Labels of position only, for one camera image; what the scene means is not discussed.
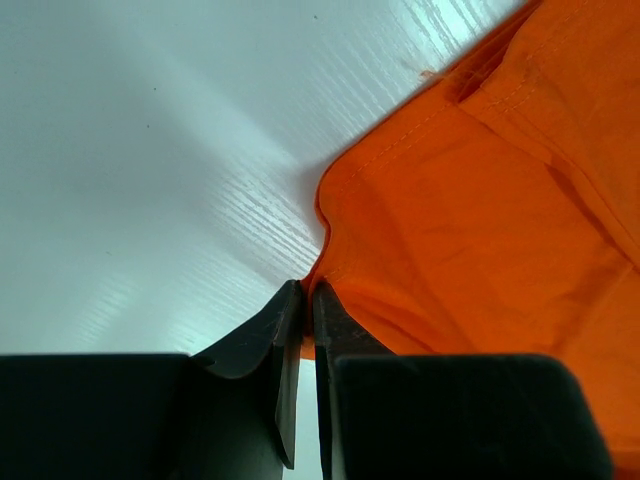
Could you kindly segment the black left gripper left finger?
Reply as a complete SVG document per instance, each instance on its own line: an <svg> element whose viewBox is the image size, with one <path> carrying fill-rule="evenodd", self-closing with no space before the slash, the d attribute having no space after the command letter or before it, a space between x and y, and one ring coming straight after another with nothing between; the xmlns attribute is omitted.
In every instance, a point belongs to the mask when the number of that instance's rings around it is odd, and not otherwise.
<svg viewBox="0 0 640 480"><path fill-rule="evenodd" d="M286 282L186 354L1 359L5 479L279 479L294 465L304 299Z"/></svg>

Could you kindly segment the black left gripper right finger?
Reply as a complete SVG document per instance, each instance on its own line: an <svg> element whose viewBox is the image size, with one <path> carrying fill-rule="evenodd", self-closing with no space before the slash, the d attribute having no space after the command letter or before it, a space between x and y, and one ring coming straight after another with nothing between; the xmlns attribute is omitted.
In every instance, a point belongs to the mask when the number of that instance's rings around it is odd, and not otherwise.
<svg viewBox="0 0 640 480"><path fill-rule="evenodd" d="M327 479L610 479L575 376L537 354L397 355L312 297Z"/></svg>

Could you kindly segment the orange t shirt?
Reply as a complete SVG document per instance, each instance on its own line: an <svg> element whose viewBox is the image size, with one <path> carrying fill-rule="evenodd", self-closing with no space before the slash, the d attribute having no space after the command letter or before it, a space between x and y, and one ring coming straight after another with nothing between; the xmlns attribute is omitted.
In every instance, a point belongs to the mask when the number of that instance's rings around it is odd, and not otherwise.
<svg viewBox="0 0 640 480"><path fill-rule="evenodd" d="M304 280L400 354L536 352L639 475L639 5L530 1L324 173Z"/></svg>

